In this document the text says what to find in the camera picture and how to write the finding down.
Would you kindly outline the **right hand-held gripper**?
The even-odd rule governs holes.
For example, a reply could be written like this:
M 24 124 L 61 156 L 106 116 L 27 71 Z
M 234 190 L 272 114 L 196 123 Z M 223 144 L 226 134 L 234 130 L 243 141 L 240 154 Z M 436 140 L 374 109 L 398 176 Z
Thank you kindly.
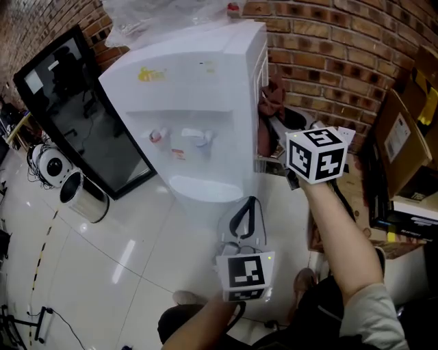
M 271 117 L 268 130 L 270 158 L 285 161 L 292 190 L 300 187 L 299 180 L 312 185 L 343 175 L 348 143 L 334 127 L 324 127 L 302 109 L 286 107 L 283 123 Z

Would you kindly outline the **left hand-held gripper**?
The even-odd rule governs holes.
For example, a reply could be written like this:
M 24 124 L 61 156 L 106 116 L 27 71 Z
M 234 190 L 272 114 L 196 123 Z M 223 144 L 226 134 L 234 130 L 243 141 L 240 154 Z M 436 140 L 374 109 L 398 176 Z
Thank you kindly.
M 261 202 L 238 200 L 218 222 L 215 270 L 227 302 L 263 299 L 274 274 L 275 252 L 268 249 Z

